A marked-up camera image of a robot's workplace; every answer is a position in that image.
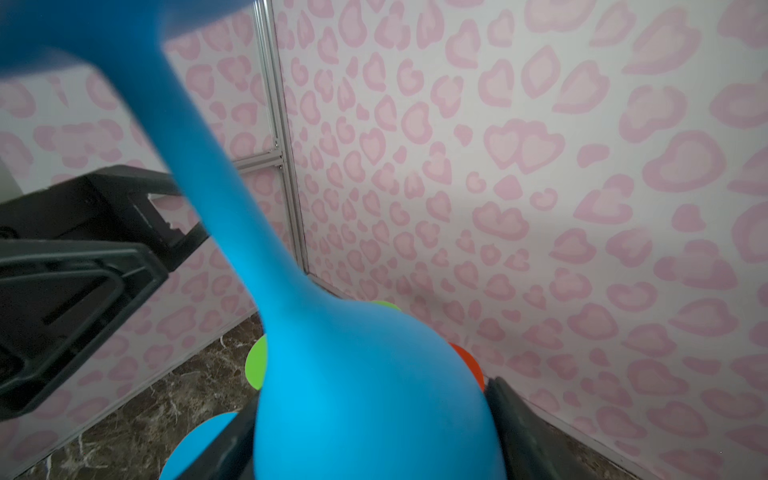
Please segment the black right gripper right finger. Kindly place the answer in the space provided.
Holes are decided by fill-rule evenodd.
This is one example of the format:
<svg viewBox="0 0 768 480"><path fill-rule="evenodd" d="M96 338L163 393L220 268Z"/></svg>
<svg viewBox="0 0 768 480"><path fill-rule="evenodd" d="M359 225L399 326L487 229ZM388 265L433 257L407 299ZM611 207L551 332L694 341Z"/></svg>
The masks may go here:
<svg viewBox="0 0 768 480"><path fill-rule="evenodd" d="M488 380L485 398L499 436L508 479L595 479L503 378Z"/></svg>

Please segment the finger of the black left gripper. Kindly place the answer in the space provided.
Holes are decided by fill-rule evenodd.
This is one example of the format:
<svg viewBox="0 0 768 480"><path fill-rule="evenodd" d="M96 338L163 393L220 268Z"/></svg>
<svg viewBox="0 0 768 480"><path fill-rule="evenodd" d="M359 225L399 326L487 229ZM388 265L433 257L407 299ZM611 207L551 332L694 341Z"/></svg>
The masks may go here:
<svg viewBox="0 0 768 480"><path fill-rule="evenodd" d="M171 227L152 195L180 198L182 192L166 173L102 168L3 203L1 238L141 243L174 271L209 234L200 223L188 233Z"/></svg>
<svg viewBox="0 0 768 480"><path fill-rule="evenodd" d="M140 243L1 243L1 417L41 406L167 280Z"/></svg>

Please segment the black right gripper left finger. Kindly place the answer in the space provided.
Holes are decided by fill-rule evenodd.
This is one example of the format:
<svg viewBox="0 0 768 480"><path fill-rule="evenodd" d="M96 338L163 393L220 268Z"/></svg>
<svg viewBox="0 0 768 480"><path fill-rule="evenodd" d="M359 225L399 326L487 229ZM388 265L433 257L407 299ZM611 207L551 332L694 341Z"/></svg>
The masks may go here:
<svg viewBox="0 0 768 480"><path fill-rule="evenodd" d="M254 435L257 406L246 406L177 479L256 478Z"/></svg>

